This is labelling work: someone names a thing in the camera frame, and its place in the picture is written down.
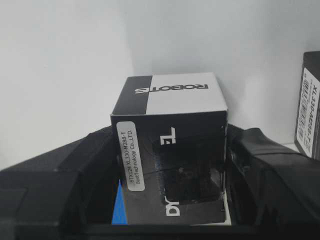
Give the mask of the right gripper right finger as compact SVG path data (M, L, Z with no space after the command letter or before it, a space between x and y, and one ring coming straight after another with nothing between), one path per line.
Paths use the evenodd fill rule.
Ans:
M319 161L257 127L227 127L226 192L234 226L263 238L319 237Z

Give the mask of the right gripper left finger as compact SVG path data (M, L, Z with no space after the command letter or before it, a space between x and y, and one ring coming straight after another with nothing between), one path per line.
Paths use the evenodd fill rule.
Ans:
M111 224L119 178L111 126L1 170L1 239L65 240Z

